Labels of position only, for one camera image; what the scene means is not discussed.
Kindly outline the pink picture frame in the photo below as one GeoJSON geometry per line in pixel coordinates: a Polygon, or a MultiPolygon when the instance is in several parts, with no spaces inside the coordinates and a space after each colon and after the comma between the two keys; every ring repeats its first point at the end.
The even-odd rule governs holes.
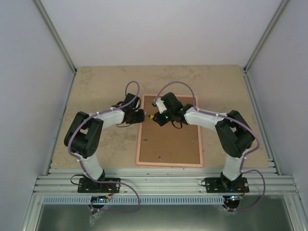
{"type": "Polygon", "coordinates": [[[158,112],[152,106],[154,94],[144,94],[141,107],[146,113],[139,126],[136,165],[150,167],[203,167],[201,129],[197,125],[168,122],[159,126],[149,118],[158,112]]]}

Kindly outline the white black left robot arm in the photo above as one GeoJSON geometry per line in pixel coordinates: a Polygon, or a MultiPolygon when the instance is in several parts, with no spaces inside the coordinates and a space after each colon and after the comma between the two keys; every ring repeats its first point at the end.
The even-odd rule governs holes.
{"type": "Polygon", "coordinates": [[[64,145],[80,163],[94,192],[101,192],[105,188],[105,172],[96,155],[102,131],[113,125],[142,123],[144,111],[140,106],[140,97],[128,93],[124,101],[105,111],[93,114],[80,111],[76,114],[64,138],[64,145]]]}

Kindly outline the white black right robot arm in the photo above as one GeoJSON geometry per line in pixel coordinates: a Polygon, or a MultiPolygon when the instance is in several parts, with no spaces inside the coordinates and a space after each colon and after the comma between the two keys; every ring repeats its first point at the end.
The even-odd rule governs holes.
{"type": "Polygon", "coordinates": [[[152,116],[152,120],[161,127],[168,122],[177,122],[180,125],[200,126],[217,133],[227,155],[221,173],[221,187],[226,192],[234,191],[238,187],[237,179],[242,174],[244,155],[256,139],[241,114],[234,110],[224,114],[214,113],[198,108],[195,103],[183,105],[172,92],[156,97],[153,106],[158,112],[152,116]]]}

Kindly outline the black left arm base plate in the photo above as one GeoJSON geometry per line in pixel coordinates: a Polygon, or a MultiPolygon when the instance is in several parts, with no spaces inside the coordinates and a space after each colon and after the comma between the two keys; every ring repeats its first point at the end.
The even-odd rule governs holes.
{"type": "Polygon", "coordinates": [[[96,183],[89,178],[82,177],[79,179],[78,183],[78,193],[108,193],[114,194],[119,193],[121,181],[120,178],[105,178],[107,183],[96,183]]]}

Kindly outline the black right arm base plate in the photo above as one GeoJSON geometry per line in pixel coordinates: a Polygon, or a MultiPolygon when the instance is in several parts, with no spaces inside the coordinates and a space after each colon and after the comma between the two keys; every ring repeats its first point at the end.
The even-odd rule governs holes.
{"type": "Polygon", "coordinates": [[[247,178],[240,177],[234,181],[222,178],[205,178],[207,193],[248,193],[247,178]]]}

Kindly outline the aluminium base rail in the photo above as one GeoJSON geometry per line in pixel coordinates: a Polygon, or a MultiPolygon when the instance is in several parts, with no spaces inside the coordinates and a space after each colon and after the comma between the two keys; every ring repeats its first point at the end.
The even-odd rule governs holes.
{"type": "MultiPolygon", "coordinates": [[[[215,168],[107,168],[107,177],[120,178],[127,186],[120,187],[121,195],[205,195],[201,181],[207,177],[218,177],[221,170],[215,168]]],[[[73,195],[77,186],[70,182],[79,168],[50,169],[46,176],[37,177],[35,194],[73,195]]],[[[258,172],[244,175],[248,180],[250,195],[261,194],[263,190],[271,194],[298,194],[294,178],[279,175],[275,168],[261,168],[258,172]]]]}

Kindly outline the left aluminium corner post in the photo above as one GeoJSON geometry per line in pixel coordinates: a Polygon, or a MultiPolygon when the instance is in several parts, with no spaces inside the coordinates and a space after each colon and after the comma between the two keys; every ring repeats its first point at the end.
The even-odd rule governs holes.
{"type": "Polygon", "coordinates": [[[77,72],[77,68],[75,67],[75,65],[73,64],[73,61],[67,51],[67,49],[65,48],[51,18],[48,15],[48,12],[46,11],[43,3],[41,0],[33,0],[33,3],[35,5],[35,7],[37,8],[41,18],[43,19],[47,29],[49,30],[50,34],[52,35],[56,45],[58,46],[62,56],[64,57],[66,63],[68,64],[68,66],[70,67],[73,75],[76,75],[77,72]]]}

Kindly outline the aluminium corner post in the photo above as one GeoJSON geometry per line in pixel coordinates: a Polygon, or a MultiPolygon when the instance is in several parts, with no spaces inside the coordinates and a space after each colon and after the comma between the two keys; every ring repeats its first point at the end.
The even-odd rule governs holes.
{"type": "Polygon", "coordinates": [[[37,8],[41,18],[43,19],[47,29],[49,30],[50,34],[52,35],[56,45],[58,46],[62,56],[64,57],[66,63],[68,64],[68,66],[70,67],[73,75],[76,75],[77,72],[77,68],[75,67],[75,65],[73,64],[73,61],[67,51],[67,49],[65,48],[51,18],[48,15],[48,12],[46,11],[43,3],[41,0],[33,0],[33,3],[35,5],[35,7],[37,8]]]}
{"type": "Polygon", "coordinates": [[[264,45],[266,44],[267,40],[271,36],[272,32],[274,31],[276,25],[278,24],[279,20],[281,19],[282,15],[284,14],[285,10],[287,9],[290,0],[282,0],[275,11],[273,17],[271,18],[268,26],[266,27],[264,33],[262,34],[258,44],[256,45],[253,53],[251,54],[250,58],[248,59],[246,65],[243,67],[243,71],[247,74],[252,67],[253,63],[255,62],[256,58],[258,57],[259,53],[263,49],[264,45]]]}

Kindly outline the right aluminium corner post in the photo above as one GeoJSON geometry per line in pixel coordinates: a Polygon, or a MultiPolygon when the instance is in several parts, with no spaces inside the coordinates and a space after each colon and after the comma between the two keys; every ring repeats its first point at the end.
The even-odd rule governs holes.
{"type": "Polygon", "coordinates": [[[253,63],[255,62],[256,58],[258,57],[259,53],[263,49],[264,45],[266,44],[267,40],[271,36],[272,32],[274,31],[276,25],[278,24],[279,20],[281,19],[282,15],[284,14],[285,10],[287,9],[290,0],[282,0],[275,11],[273,17],[271,18],[268,26],[266,27],[264,33],[262,34],[258,44],[256,45],[253,53],[251,54],[250,58],[248,59],[246,65],[243,67],[243,71],[247,74],[252,67],[253,63]]]}

